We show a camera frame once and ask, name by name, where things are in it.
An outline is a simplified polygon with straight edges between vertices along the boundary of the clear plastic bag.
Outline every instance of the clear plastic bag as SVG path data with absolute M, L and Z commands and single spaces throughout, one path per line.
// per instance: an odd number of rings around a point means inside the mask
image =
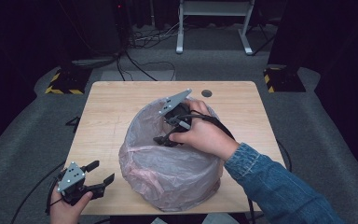
M 154 137 L 172 129 L 158 113 L 163 105 L 164 99 L 158 99 L 132 120 L 118 153 L 121 173 L 133 190 L 159 210 L 185 211 L 217 192 L 223 163 L 188 145 L 165 147 L 154 142 Z

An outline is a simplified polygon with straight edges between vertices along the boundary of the person's left hand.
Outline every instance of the person's left hand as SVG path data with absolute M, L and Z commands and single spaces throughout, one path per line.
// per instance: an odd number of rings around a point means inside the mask
M 50 207 L 51 224 L 77 224 L 80 214 L 92 198 L 92 192 L 89 191 L 74 205 L 61 200 L 62 196 L 57 191 L 57 186 L 51 194 L 51 202 L 55 203 Z

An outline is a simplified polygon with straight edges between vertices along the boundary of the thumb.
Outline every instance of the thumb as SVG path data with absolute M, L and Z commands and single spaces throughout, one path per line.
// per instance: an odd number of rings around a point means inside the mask
M 81 197 L 81 199 L 75 204 L 74 207 L 76 208 L 76 210 L 79 214 L 81 213 L 81 211 L 83 211 L 83 209 L 89 203 L 91 198 L 92 198 L 92 192 L 89 191 L 85 195 L 83 195 L 83 197 Z
M 170 140 L 177 143 L 187 143 L 187 133 L 171 133 Z

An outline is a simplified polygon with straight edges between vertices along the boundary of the denim sleeve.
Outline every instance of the denim sleeve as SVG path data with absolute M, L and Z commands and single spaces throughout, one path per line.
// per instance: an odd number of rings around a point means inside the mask
M 244 143 L 225 167 L 271 223 L 343 223 L 323 195 Z

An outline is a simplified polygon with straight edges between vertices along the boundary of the human hand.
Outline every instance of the human hand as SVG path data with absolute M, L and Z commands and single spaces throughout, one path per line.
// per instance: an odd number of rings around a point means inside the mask
M 57 191 L 56 186 L 51 194 L 51 202 L 54 204 L 50 207 L 50 223 L 77 224 L 81 212 L 92 198 L 92 192 L 89 191 L 83 195 L 83 197 L 74 206 L 66 203 L 64 200 L 61 200 L 61 198 L 62 196 Z
M 190 110 L 211 116 L 204 102 L 185 100 L 185 103 L 190 107 Z M 191 129 L 188 132 L 172 133 L 170 140 L 189 144 L 200 151 L 214 154 L 223 161 L 227 161 L 240 145 L 211 122 L 198 118 L 192 119 Z

